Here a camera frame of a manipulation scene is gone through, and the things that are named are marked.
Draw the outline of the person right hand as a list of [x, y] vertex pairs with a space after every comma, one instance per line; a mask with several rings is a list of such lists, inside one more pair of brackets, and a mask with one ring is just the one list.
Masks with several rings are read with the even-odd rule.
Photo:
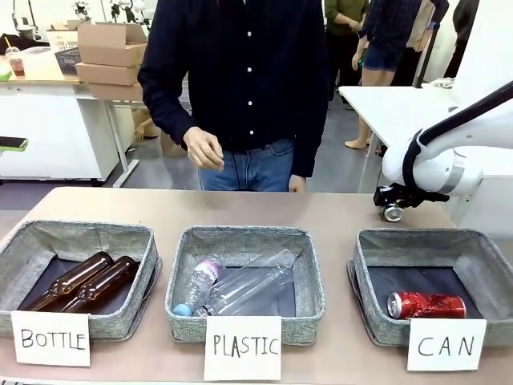
[[218, 139], [199, 127], [191, 127], [184, 134], [189, 160], [198, 168], [222, 171], [224, 153]]

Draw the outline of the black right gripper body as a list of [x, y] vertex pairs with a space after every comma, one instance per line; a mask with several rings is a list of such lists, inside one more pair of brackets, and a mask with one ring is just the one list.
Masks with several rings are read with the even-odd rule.
[[374, 205], [386, 208], [396, 205], [401, 209], [417, 208], [424, 201], [448, 202], [449, 196], [438, 192], [414, 190], [401, 184], [392, 183], [388, 186], [378, 186], [374, 192]]

